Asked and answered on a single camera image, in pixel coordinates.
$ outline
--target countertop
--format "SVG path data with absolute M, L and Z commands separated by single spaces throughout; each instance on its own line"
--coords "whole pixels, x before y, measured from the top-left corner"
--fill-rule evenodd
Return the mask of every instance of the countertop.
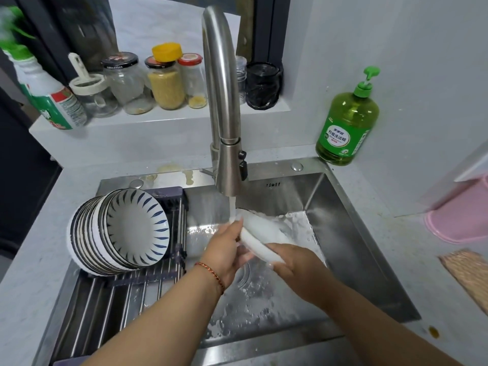
M 306 145 L 251 151 L 248 161 L 313 156 L 314 146 Z M 64 169 L 0 283 L 1 364 L 33 364 L 71 261 L 65 249 L 66 225 L 76 207 L 95 195 L 101 179 L 210 166 L 208 155 Z M 423 215 L 394 218 L 354 163 L 332 171 L 422 316 L 407 326 L 466 366 L 488 364 L 488 316 L 437 258 L 463 246 L 428 232 Z M 488 241 L 466 247 L 488 259 Z M 429 326 L 438 330 L 438 339 L 430 336 Z M 235 365 L 316 364 L 331 345 L 312 344 Z

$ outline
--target pink container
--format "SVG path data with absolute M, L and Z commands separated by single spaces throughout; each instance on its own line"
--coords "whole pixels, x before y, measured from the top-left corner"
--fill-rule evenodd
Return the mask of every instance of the pink container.
M 453 244 L 488 237 L 488 175 L 429 212 L 425 224 L 436 236 Z

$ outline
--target black container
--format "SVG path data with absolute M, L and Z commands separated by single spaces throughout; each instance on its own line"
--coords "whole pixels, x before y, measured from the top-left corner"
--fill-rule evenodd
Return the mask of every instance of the black container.
M 281 91 L 283 66 L 255 62 L 247 65 L 246 102 L 257 110 L 275 106 Z

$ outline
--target faucet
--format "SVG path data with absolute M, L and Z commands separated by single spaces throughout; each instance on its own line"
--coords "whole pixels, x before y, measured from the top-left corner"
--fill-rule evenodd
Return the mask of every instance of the faucet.
M 241 110 L 236 56 L 229 24 L 218 6 L 202 15 L 205 76 L 212 127 L 212 173 L 217 190 L 226 196 L 241 192 L 247 178 L 246 152 L 241 147 Z

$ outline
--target bracelet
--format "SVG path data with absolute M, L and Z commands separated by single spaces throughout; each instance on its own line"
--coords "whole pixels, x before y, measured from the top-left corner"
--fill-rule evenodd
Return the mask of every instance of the bracelet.
M 212 275 L 214 275 L 215 279 L 217 279 L 220 287 L 222 288 L 222 294 L 223 294 L 223 292 L 225 291 L 225 285 L 223 284 L 222 280 L 220 280 L 220 277 L 215 273 L 215 271 L 212 270 L 209 266 L 207 266 L 203 262 L 197 262 L 195 265 L 205 267 Z

